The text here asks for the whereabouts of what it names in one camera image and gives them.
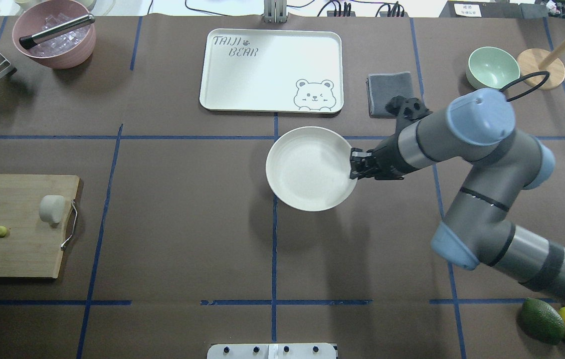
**green bowl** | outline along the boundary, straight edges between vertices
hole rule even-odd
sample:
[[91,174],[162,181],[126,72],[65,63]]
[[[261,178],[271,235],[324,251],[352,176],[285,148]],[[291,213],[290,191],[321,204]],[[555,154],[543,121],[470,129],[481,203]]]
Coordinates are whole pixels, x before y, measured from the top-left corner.
[[520,66],[508,52],[496,47],[480,47],[469,56],[466,77],[476,89],[501,89],[520,77]]

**white mounting bracket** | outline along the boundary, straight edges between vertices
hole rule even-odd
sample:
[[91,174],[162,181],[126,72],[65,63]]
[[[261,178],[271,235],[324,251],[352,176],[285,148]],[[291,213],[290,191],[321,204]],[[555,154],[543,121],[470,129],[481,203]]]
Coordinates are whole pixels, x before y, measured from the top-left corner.
[[337,345],[329,343],[212,345],[207,351],[207,359],[337,359],[337,357]]
[[264,22],[287,22],[287,0],[264,0]]

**metal tongs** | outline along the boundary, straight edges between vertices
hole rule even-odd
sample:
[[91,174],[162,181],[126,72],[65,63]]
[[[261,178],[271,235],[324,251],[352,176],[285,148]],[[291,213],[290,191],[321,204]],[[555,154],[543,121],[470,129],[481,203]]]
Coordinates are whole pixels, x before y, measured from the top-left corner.
[[25,50],[30,50],[30,48],[40,43],[53,39],[57,36],[61,36],[62,34],[67,34],[72,30],[80,29],[81,27],[90,25],[95,21],[96,18],[94,18],[93,14],[84,14],[83,16],[61,23],[61,25],[56,25],[55,27],[43,30],[34,35],[23,36],[18,39],[18,43],[20,43]]

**brown table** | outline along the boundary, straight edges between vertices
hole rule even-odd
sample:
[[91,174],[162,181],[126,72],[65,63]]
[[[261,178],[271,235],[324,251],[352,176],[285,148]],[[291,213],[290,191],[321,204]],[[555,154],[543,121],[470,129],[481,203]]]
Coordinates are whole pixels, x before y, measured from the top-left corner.
[[[369,73],[410,71],[439,110],[471,91],[472,50],[549,48],[565,20],[102,17],[93,55],[70,70],[20,55],[14,22],[0,18],[18,69],[0,81],[0,173],[78,175],[81,216],[57,280],[0,279],[0,358],[204,358],[215,343],[272,341],[337,343],[342,358],[565,358],[517,327],[524,298],[542,295],[430,249],[467,163],[361,181],[320,213],[276,200],[264,174],[273,141],[296,127],[360,148],[392,134],[394,120],[368,115]],[[344,108],[202,108],[205,39],[219,27],[336,32]],[[513,104],[558,164],[510,219],[565,246],[565,86]]]

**bowl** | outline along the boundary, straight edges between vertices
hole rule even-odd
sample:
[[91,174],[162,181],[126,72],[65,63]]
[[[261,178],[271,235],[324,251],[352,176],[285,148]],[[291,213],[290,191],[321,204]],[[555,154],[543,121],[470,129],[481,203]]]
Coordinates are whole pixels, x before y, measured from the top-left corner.
[[300,127],[281,136],[269,150],[267,181],[273,193],[291,207],[324,211],[352,193],[351,145],[322,127]]
[[466,77],[476,89],[501,89],[520,77],[520,67],[508,52],[496,47],[480,47],[469,56]]
[[47,16],[57,16],[60,13],[70,18],[77,18],[78,16],[88,14],[89,10],[81,3],[74,0],[48,0],[36,4],[30,7],[30,9],[27,9],[27,11],[16,20],[11,32],[11,39],[14,46],[25,56],[49,68],[71,68],[84,63],[94,51],[96,45],[96,29],[94,24],[89,25],[88,32],[80,43],[77,43],[73,48],[70,48],[60,55],[47,57],[33,55],[18,43],[18,39],[22,36],[41,32],[41,28],[45,25],[45,18]]

